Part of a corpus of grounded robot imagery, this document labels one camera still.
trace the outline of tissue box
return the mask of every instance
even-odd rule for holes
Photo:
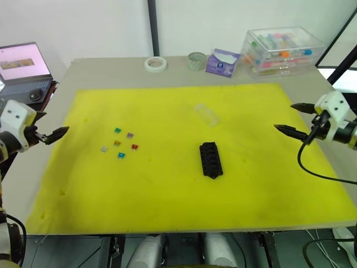
[[[208,58],[206,71],[208,73],[232,77],[239,57],[240,54],[215,49]]]

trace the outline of black cable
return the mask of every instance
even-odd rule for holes
[[[244,259],[244,268],[247,268],[247,259],[245,258],[244,251],[243,251],[242,247],[240,246],[240,244],[238,243],[238,241],[235,239],[234,234],[233,233],[230,233],[230,234],[232,235],[234,242],[237,244],[240,251],[242,252],[243,259]]]
[[[303,149],[305,148],[306,146],[306,143],[304,142],[300,149],[299,149],[299,152],[297,153],[297,162],[299,164],[299,166],[304,170],[306,171],[307,173],[310,173],[311,175],[314,175],[316,177],[319,177],[319,178],[323,178],[323,179],[326,179],[326,180],[334,180],[334,181],[339,181],[341,183],[350,183],[350,184],[354,184],[354,185],[357,185],[357,181],[351,181],[351,180],[341,180],[341,179],[337,179],[337,178],[332,178],[332,177],[327,177],[327,176],[323,176],[323,175],[319,175],[317,173],[314,173],[312,171],[309,171],[309,169],[307,169],[306,167],[304,167],[304,165],[302,164],[301,162],[301,154],[302,154],[302,151]]]
[[[85,259],[80,265],[78,265],[77,268],[79,268],[79,267],[81,267],[82,265],[84,265],[85,262],[88,261],[94,254],[96,254],[98,250],[100,250],[100,247],[98,247],[91,255],[89,255],[89,256],[87,257],[87,259]]]
[[[307,265],[309,266],[309,268],[313,268],[313,265],[307,256],[307,247],[313,243],[326,242],[326,241],[353,242],[354,239],[353,238],[350,238],[350,239],[318,239],[318,240],[312,240],[312,241],[307,242],[302,248],[302,254],[303,254],[303,257],[305,258],[305,261],[306,261]]]
[[[9,214],[6,214],[6,217],[9,218],[10,220],[16,222],[18,225],[20,225],[21,229],[22,229],[22,240],[23,240],[23,251],[22,251],[22,256],[21,256],[21,259],[20,261],[18,262],[18,265],[21,267],[22,264],[23,264],[23,261],[25,259],[25,251],[26,251],[26,239],[27,239],[27,234],[26,234],[26,228],[25,228],[25,225],[22,224],[22,222],[15,218],[14,216],[11,216]]]

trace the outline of table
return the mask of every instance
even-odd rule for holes
[[[163,73],[148,73],[143,66],[143,58],[117,59],[76,59],[59,85],[45,109],[48,115],[38,122],[40,132],[51,133],[62,125],[71,107],[75,93],[79,89],[99,88],[150,88],[185,87],[196,85],[230,85],[247,83],[280,83],[290,100],[315,103],[319,97],[332,89],[315,67],[310,67],[303,75],[275,78],[252,79],[240,67],[232,78],[213,75],[204,71],[191,71],[187,68],[186,57],[168,57],[168,69]],[[307,124],[311,116],[302,115]],[[356,152],[347,146],[320,142],[327,159],[339,177],[356,177]],[[4,207],[7,212],[26,221],[39,191],[41,177],[51,154],[51,146],[37,145],[25,154],[19,154],[3,183]],[[357,205],[357,191],[353,185],[345,185],[354,204]],[[291,226],[291,229],[335,227]]]

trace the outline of floor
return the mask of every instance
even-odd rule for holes
[[[333,238],[330,229],[320,229],[320,238]],[[233,240],[232,233],[225,233],[233,250],[239,267],[244,267],[242,252]],[[241,245],[246,258],[247,267],[269,268],[264,248],[258,243],[256,233],[234,233]],[[302,255],[302,246],[311,240],[306,231],[277,232],[274,235],[281,267],[308,267]],[[122,258],[125,268],[137,245],[143,240],[143,235],[128,235]],[[102,239],[97,236],[29,236],[26,247],[26,257],[23,268],[77,268],[101,245]],[[168,234],[167,265],[193,265],[199,263],[197,252],[197,233]],[[339,268],[352,268],[343,249],[335,242],[324,243],[330,257]],[[97,268],[100,250],[98,250],[81,268]],[[315,268],[332,267],[316,246],[311,246],[309,257]]]

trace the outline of blue fuse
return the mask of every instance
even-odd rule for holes
[[[123,152],[118,153],[118,158],[123,159],[125,157],[125,154]]]

